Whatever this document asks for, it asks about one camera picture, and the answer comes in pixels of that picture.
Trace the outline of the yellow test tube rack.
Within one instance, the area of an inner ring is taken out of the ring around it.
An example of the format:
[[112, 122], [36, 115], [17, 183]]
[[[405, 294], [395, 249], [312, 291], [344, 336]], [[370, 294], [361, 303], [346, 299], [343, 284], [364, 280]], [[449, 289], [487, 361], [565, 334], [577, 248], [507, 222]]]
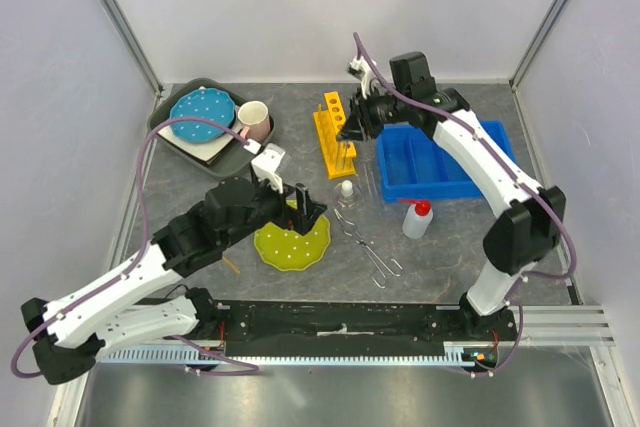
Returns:
[[329, 179], [336, 179], [356, 174], [354, 159], [357, 156], [355, 146], [349, 142], [346, 160], [346, 169], [340, 170], [339, 157], [341, 152], [340, 142], [336, 139], [340, 127], [346, 120], [345, 111], [337, 91], [324, 94], [326, 107], [318, 106], [313, 113], [313, 119], [319, 139], [322, 155]]

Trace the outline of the white wash bottle red cap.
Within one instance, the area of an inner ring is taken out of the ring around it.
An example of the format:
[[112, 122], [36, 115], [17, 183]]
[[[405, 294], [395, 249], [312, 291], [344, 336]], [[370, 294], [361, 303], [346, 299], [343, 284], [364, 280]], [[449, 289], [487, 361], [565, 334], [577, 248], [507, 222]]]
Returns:
[[404, 235], [410, 239], [422, 238], [434, 217], [431, 202], [427, 199], [409, 198], [401, 198], [400, 202], [409, 205], [402, 224]]

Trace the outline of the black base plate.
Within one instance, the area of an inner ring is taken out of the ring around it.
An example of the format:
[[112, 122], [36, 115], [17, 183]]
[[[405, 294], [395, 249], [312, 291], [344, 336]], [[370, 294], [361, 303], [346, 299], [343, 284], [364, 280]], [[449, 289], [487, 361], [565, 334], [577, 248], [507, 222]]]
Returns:
[[211, 301], [189, 340], [225, 353], [423, 353], [437, 343], [513, 341], [503, 309], [475, 322], [456, 306], [416, 303]]

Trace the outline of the metal crucible tongs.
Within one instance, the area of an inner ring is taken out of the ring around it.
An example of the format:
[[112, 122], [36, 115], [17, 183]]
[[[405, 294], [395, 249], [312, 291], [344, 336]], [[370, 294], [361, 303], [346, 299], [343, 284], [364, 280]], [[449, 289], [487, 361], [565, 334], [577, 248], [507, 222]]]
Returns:
[[375, 252], [372, 245], [361, 235], [354, 222], [347, 220], [337, 208], [334, 208], [333, 212], [340, 224], [343, 234], [363, 250], [365, 256], [372, 264], [373, 271], [370, 277], [379, 289], [386, 288], [389, 276], [399, 278], [403, 275], [404, 269], [396, 259], [391, 258], [388, 262], [384, 261]]

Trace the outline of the grey plastic tray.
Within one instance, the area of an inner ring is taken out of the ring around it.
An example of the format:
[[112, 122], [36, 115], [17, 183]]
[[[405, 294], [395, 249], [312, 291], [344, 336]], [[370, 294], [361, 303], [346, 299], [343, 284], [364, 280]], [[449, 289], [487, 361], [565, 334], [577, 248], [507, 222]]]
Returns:
[[[212, 79], [208, 78], [196, 78], [184, 84], [178, 84], [173, 88], [171, 93], [165, 100], [160, 102], [160, 105], [156, 108], [156, 110], [150, 115], [148, 119], [148, 129], [152, 130], [157, 125], [165, 122], [169, 118], [170, 109], [177, 103], [177, 101], [184, 96], [196, 89], [199, 88], [217, 88], [222, 91], [227, 92], [232, 100], [235, 102], [235, 109], [238, 110], [239, 107], [244, 104], [247, 99], [230, 89], [227, 86], [224, 86]], [[197, 166], [204, 172], [209, 175], [221, 179], [225, 177], [229, 177], [232, 175], [236, 175], [243, 171], [250, 163], [252, 159], [252, 155], [250, 152], [244, 149], [243, 145], [239, 141], [235, 141], [234, 143], [229, 143], [220, 154], [218, 154], [211, 163], [205, 164], [202, 161], [198, 161], [191, 156], [179, 152], [176, 148], [171, 147], [166, 141], [159, 137], [159, 142], [163, 143], [166, 147], [168, 147], [175, 154], [186, 160], [187, 162]]]

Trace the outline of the white square plate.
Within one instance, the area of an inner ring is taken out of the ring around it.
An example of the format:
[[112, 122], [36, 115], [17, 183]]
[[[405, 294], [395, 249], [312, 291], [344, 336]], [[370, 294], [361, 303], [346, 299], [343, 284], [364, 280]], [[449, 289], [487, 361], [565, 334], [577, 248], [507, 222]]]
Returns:
[[229, 143], [236, 141], [236, 138], [224, 129], [194, 121], [165, 124], [158, 135], [179, 152], [205, 164], [211, 163]]

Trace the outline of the glass flask white stopper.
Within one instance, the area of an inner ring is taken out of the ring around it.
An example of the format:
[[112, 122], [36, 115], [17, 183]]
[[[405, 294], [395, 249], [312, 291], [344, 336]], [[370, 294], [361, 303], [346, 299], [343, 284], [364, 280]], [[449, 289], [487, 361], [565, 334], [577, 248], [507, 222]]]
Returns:
[[334, 200], [338, 207], [351, 209], [361, 203], [362, 193], [360, 188], [351, 180], [343, 180], [334, 188]]

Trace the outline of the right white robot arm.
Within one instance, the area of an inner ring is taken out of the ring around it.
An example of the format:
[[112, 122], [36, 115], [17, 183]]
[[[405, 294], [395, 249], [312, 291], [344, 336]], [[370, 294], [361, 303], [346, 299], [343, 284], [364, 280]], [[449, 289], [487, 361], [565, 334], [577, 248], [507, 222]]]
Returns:
[[393, 80], [387, 82], [365, 54], [349, 62], [347, 71], [360, 86], [337, 137], [365, 141], [387, 125], [407, 123], [448, 153], [479, 188], [495, 222], [483, 239], [486, 263], [459, 301], [457, 324], [465, 338], [481, 340], [524, 275], [558, 245], [566, 196], [521, 170], [456, 89], [438, 88], [423, 53], [396, 56], [391, 68]]

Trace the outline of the blue dotted plate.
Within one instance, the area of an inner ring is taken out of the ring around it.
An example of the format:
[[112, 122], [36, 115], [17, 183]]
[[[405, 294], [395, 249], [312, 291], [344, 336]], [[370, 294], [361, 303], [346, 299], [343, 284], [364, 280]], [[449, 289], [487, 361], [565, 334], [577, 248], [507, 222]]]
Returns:
[[235, 121], [235, 102], [231, 96], [217, 88], [199, 88], [182, 96], [170, 109], [170, 119], [198, 117], [215, 122], [181, 121], [170, 126], [179, 139], [192, 144], [213, 141], [226, 133], [222, 125], [229, 128]]

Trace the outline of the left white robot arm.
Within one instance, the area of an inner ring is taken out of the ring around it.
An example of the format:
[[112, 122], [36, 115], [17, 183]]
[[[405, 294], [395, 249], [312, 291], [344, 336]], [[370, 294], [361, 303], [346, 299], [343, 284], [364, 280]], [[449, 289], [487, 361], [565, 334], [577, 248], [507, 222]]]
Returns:
[[326, 204], [302, 184], [273, 189], [266, 180], [230, 177], [143, 242], [133, 258], [56, 301], [32, 298], [21, 307], [36, 376], [60, 385], [123, 347], [163, 337], [208, 340], [225, 316], [204, 288], [167, 302], [133, 306], [223, 257], [226, 249], [272, 223], [308, 234]]

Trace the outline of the green dotted plate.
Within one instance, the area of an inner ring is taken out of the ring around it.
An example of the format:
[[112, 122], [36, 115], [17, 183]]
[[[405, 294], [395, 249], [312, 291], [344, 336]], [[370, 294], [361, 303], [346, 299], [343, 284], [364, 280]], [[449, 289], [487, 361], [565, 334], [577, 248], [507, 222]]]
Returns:
[[330, 221], [325, 215], [305, 235], [273, 223], [268, 223], [254, 234], [254, 247], [261, 260], [281, 272], [308, 269], [324, 257], [330, 244]]

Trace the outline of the pink mug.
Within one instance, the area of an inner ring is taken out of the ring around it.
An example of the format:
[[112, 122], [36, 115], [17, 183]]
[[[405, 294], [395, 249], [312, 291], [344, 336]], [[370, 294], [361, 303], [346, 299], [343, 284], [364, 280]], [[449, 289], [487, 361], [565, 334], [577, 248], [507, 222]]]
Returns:
[[261, 101], [249, 101], [240, 106], [237, 116], [243, 128], [240, 135], [249, 140], [263, 142], [271, 132], [269, 109]]

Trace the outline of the blue plastic bin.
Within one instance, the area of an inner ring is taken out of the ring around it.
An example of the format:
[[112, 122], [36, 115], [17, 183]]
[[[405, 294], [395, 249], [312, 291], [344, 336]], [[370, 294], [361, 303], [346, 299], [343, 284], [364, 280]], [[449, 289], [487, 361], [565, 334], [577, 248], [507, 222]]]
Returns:
[[383, 200], [480, 198], [481, 191], [460, 165], [421, 130], [387, 125], [377, 138]]

